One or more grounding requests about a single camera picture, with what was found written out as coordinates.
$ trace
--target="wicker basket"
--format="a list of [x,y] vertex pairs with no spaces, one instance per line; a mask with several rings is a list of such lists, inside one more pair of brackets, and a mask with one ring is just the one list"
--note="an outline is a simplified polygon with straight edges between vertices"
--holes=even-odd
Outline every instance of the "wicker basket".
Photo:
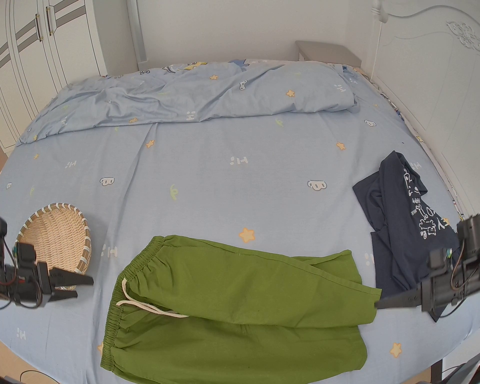
[[[32,244],[36,259],[48,269],[65,269],[84,275],[92,255],[87,219],[71,204],[49,204],[29,217],[16,242]],[[61,287],[73,290],[75,286]]]

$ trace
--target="navy blue t-shirt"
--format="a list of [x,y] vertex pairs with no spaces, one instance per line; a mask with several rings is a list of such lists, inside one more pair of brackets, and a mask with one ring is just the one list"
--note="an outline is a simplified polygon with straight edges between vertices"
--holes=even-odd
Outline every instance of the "navy blue t-shirt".
[[429,274],[430,251],[458,250],[455,231],[423,202],[427,188],[402,154],[389,154],[378,172],[353,191],[375,231],[373,256],[382,298],[416,288]]

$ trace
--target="orange star print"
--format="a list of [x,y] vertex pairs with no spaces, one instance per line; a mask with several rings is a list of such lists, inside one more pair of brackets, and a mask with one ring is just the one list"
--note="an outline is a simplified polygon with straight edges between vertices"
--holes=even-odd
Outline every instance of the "orange star print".
[[239,233],[244,243],[255,240],[255,231],[253,229],[244,228],[243,232]]
[[390,350],[390,353],[397,359],[400,353],[402,353],[402,345],[400,343],[393,343],[393,348]]

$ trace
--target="light blue bed sheet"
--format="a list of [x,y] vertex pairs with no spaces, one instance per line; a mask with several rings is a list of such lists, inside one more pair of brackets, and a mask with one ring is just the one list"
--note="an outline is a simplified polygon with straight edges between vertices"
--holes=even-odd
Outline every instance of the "light blue bed sheet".
[[[237,60],[92,78],[62,90],[19,144],[0,174],[7,243],[50,203],[75,205],[91,229],[93,287],[0,312],[0,340],[62,384],[126,383],[100,368],[98,346],[117,275],[154,235],[288,256],[350,249],[374,287],[372,228],[352,186],[392,150],[421,175],[426,203],[458,221],[417,140],[350,67]],[[437,324],[420,308],[380,310],[360,326],[364,367],[322,383],[403,382],[479,327],[479,304],[472,296]]]

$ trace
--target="bed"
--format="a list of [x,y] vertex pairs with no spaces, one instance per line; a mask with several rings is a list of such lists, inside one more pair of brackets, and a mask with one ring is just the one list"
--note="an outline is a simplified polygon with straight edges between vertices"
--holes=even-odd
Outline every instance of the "bed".
[[[478,212],[480,180],[465,164],[480,139],[472,107],[480,101],[480,8],[376,1],[372,11],[362,67],[383,94],[360,69],[258,59],[67,86],[0,174],[1,215],[12,246],[39,208],[78,207],[92,234],[95,285],[35,312],[11,305],[1,312],[0,340],[61,383],[126,383],[99,365],[108,303],[118,274],[154,235],[288,256],[350,249],[374,287],[372,229],[352,186],[393,150],[452,227]],[[332,93],[318,93],[317,82]],[[438,323],[420,308],[378,311],[360,326],[363,368],[322,383],[405,381],[478,329],[479,304],[472,296]]]

